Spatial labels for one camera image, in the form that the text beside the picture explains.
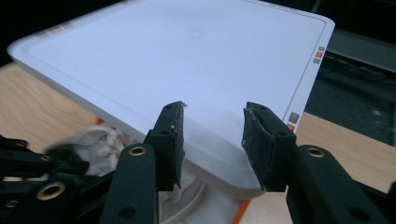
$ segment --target white rectangular board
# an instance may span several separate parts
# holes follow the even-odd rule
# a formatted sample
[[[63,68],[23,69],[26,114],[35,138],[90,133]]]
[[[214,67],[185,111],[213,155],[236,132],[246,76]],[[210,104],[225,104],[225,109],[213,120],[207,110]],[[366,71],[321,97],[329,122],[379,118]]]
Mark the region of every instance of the white rectangular board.
[[[16,41],[33,76],[138,140],[183,101],[185,165],[237,198],[261,193],[243,108],[303,114],[334,23],[254,0],[125,1]]]

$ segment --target orange object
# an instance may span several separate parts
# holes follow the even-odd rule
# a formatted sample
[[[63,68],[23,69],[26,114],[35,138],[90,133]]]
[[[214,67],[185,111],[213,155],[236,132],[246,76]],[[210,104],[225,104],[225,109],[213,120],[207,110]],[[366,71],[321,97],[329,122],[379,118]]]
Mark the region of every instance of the orange object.
[[[294,132],[294,129],[295,129],[294,125],[288,124],[287,126],[288,126],[289,130]]]
[[[239,206],[239,209],[236,212],[235,217],[233,218],[233,224],[238,224],[241,221],[242,216],[247,211],[248,205],[250,204],[250,202],[251,202],[251,199],[246,199],[241,202],[241,206]]]
[[[321,58],[323,56],[323,52],[318,51],[317,58]]]
[[[102,122],[103,122],[103,120],[102,120],[101,118],[96,117],[96,119],[95,119],[95,125],[99,125],[99,124],[102,123]]]

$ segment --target screw hole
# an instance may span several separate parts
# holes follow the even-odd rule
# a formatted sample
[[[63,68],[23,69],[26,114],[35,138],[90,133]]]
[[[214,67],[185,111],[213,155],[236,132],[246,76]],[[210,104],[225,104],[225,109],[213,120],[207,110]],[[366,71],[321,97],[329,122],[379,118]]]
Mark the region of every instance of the screw hole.
[[[317,149],[317,148],[309,148],[306,150],[306,152],[308,153],[308,155],[312,156],[312,157],[317,157],[317,158],[322,158],[324,157],[324,152],[322,152],[321,150]]]
[[[123,207],[119,211],[119,217],[124,220],[131,219],[134,215],[136,215],[136,207],[133,205]]]
[[[17,142],[17,146],[18,147],[26,147],[26,143],[23,141],[19,141],[19,142]]]
[[[7,208],[14,208],[14,207],[17,206],[17,204],[18,204],[18,201],[16,201],[16,200],[8,201],[8,202],[6,202],[6,207]]]
[[[41,157],[41,160],[43,160],[43,161],[49,161],[49,160],[50,160],[50,157],[49,157],[49,156],[42,156],[42,157]]]
[[[36,195],[37,199],[40,201],[46,201],[50,199],[54,199],[61,195],[66,189],[66,185],[61,182],[55,182],[52,184],[46,185],[42,188]]]
[[[352,215],[354,218],[360,220],[360,221],[368,221],[370,220],[370,216],[363,210],[359,208],[349,208],[348,212],[350,215]]]
[[[134,147],[131,150],[129,150],[129,154],[131,156],[141,156],[146,153],[146,148],[145,147]]]

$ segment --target orange sticker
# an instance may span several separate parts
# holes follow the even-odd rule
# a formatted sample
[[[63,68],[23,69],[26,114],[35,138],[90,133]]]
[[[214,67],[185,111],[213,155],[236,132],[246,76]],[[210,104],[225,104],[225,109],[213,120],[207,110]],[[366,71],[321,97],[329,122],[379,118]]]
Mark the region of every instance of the orange sticker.
[[[323,52],[318,51],[317,58],[321,58],[323,56]]]
[[[291,130],[292,132],[294,132],[294,129],[295,129],[294,125],[288,124],[288,128],[289,128],[289,130]]]

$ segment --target wooden surface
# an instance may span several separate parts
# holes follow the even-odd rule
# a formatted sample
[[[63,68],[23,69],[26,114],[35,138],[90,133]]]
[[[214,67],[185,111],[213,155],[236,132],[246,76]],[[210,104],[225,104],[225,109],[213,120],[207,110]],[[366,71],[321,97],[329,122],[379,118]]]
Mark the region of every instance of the wooden surface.
[[[40,149],[93,124],[95,115],[23,72],[0,67],[0,134]],[[387,192],[396,180],[396,148],[304,113],[298,145],[328,149],[356,180]],[[252,200],[241,223],[291,223],[284,193]]]

